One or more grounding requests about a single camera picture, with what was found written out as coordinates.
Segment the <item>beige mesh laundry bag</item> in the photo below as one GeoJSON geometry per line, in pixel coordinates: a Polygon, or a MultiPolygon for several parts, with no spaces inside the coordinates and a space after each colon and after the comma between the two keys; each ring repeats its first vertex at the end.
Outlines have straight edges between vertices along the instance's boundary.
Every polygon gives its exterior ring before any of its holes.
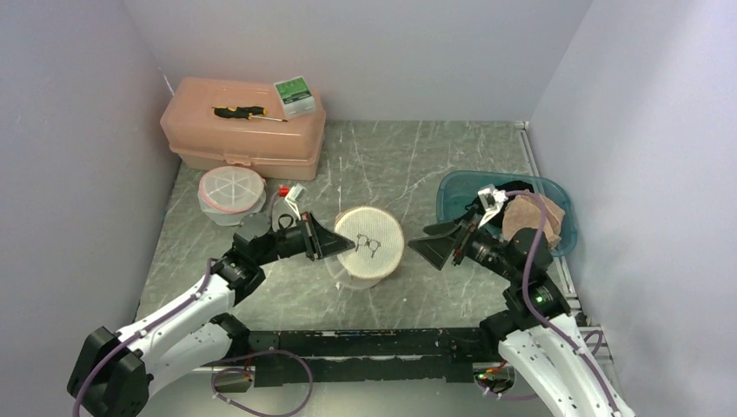
{"type": "Polygon", "coordinates": [[[336,217],[334,231],[355,244],[326,260],[337,288],[372,288],[399,267],[405,236],[399,221],[387,210],[370,206],[349,208],[336,217]]]}

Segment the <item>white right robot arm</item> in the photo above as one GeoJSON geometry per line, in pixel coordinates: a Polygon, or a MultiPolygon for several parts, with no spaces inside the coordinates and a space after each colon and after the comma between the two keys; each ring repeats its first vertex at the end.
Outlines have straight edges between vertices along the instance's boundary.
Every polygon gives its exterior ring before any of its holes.
{"type": "Polygon", "coordinates": [[[499,240],[475,221],[427,226],[408,247],[437,269],[474,261],[508,280],[506,309],[479,324],[479,349],[503,359],[555,416],[633,416],[584,341],[571,308],[547,273],[553,257],[542,231],[499,240]]]}

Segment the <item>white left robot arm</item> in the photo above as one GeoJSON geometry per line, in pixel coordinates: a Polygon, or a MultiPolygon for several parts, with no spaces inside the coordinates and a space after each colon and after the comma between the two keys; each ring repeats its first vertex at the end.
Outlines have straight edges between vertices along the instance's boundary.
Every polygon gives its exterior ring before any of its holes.
{"type": "Polygon", "coordinates": [[[163,387],[202,364],[243,362],[249,330],[229,310],[264,282],[263,266],[294,255],[321,260],[355,243],[319,223],[312,213],[284,215],[277,227],[265,214],[249,215],[231,247],[206,261],[203,277],[152,314],[117,331],[99,327],[84,340],[67,383],[72,413],[137,416],[163,387]]]}

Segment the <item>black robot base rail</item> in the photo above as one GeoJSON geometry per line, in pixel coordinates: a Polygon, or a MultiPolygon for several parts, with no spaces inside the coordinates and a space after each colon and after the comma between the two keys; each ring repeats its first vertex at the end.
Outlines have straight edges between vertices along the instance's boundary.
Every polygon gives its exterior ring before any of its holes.
{"type": "Polygon", "coordinates": [[[253,331],[216,366],[246,367],[257,387],[309,381],[470,383],[501,362],[479,328],[253,331]]]}

